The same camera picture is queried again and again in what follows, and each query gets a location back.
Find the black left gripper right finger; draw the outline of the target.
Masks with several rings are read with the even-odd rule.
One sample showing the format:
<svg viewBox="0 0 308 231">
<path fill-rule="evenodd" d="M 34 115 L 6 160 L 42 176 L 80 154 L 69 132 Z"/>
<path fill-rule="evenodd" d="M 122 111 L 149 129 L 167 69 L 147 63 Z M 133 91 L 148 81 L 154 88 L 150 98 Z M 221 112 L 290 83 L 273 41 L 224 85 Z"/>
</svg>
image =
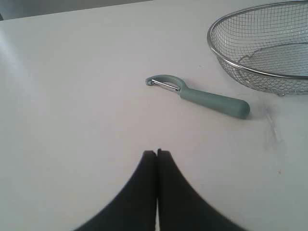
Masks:
<svg viewBox="0 0 308 231">
<path fill-rule="evenodd" d="M 159 227 L 162 231 L 243 231 L 209 205 L 185 179 L 171 153 L 157 152 Z"/>
</svg>

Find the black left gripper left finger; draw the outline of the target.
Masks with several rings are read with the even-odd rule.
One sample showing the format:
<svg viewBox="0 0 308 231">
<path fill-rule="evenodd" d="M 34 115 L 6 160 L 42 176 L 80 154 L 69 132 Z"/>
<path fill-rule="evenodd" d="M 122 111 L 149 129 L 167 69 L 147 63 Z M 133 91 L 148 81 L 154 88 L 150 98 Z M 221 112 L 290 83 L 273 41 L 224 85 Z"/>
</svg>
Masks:
<svg viewBox="0 0 308 231">
<path fill-rule="evenodd" d="M 157 156 L 145 151 L 122 190 L 77 231 L 154 231 L 157 210 Z"/>
</svg>

